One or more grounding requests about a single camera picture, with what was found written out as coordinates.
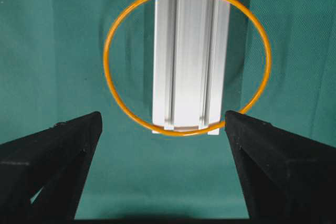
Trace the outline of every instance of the black frame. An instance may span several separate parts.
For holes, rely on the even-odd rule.
[[[336,148],[233,111],[226,113],[226,134],[250,219],[75,221],[101,131],[101,115],[93,112],[0,145],[0,223],[335,222]]]

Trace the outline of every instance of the orange rubber band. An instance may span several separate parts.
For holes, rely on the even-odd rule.
[[[135,114],[133,114],[132,111],[130,111],[126,107],[126,105],[123,103],[123,101],[119,97],[119,95],[118,95],[118,93],[117,93],[117,91],[114,87],[114,84],[112,82],[110,68],[109,68],[109,51],[110,51],[111,41],[113,39],[114,33],[116,32],[116,29],[121,24],[121,22],[127,17],[127,15],[131,11],[133,11],[135,8],[137,8],[139,5],[141,5],[141,4],[143,4],[147,1],[149,1],[149,0],[137,0],[133,4],[131,4],[129,7],[127,7],[119,15],[119,17],[114,21],[113,25],[111,26],[111,28],[109,30],[106,41],[105,41],[104,52],[103,52],[104,72],[105,72],[105,78],[106,78],[107,84],[109,86],[109,89],[110,89],[115,101],[117,102],[119,107],[122,109],[122,111],[125,114],[127,114],[132,120],[136,121],[141,126],[147,128],[149,130],[156,131],[156,132],[162,133],[162,134],[167,135],[167,136],[199,135],[199,134],[204,134],[204,133],[207,133],[209,131],[213,131],[215,129],[224,127],[225,126],[225,121],[221,121],[219,123],[216,123],[214,125],[209,126],[208,128],[201,129],[201,130],[185,131],[185,132],[168,131],[168,130],[165,130],[163,127],[156,126],[154,124],[150,124],[150,123],[142,120],[141,118],[139,118]],[[265,71],[264,71],[263,80],[262,80],[257,92],[252,97],[252,99],[239,111],[240,113],[245,114],[256,103],[256,101],[259,99],[259,97],[261,96],[261,94],[263,93],[263,91],[264,91],[264,89],[267,85],[267,82],[268,82],[268,79],[269,79],[269,76],[270,76],[270,72],[271,72],[271,47],[270,47],[270,43],[268,41],[267,34],[266,34],[264,28],[262,27],[262,25],[258,21],[258,19],[253,15],[253,13],[249,9],[247,9],[243,4],[241,4],[238,0],[225,0],[225,1],[228,1],[232,5],[237,7],[239,10],[241,10],[252,21],[252,23],[255,25],[255,27],[257,28],[257,30],[258,30],[261,38],[262,38],[262,41],[264,43],[264,48],[265,48],[266,64],[265,64]]]

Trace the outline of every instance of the green fabric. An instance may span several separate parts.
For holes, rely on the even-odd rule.
[[[219,136],[153,135],[113,101],[103,77],[102,45],[112,21],[132,1],[0,0],[1,143],[98,110],[103,133],[77,218],[246,217],[223,130]],[[248,113],[333,146],[335,7],[336,0],[250,0],[274,61],[270,83]],[[152,51],[149,3],[127,18],[111,49],[120,95],[148,121]],[[244,71],[237,73],[241,90],[225,82],[241,104],[260,83],[263,64],[260,38],[249,26]]]

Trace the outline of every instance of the green cloth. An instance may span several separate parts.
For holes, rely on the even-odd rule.
[[[103,76],[103,41],[113,20],[133,1],[0,0],[1,143],[98,110],[103,133],[77,218],[247,217],[223,130],[219,136],[187,138],[152,134],[113,101]],[[250,0],[269,35],[274,60],[269,85],[248,112],[333,146],[335,7],[336,0]],[[117,89],[147,121],[153,10],[152,2],[131,14],[111,48]],[[240,104],[255,92],[263,64],[260,38],[249,25],[244,71],[237,74],[243,77],[241,89],[230,89],[225,81],[225,89],[241,97]]]

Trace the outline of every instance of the metal bar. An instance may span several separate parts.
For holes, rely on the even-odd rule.
[[[183,131],[220,120],[228,18],[219,0],[155,1],[154,124]]]

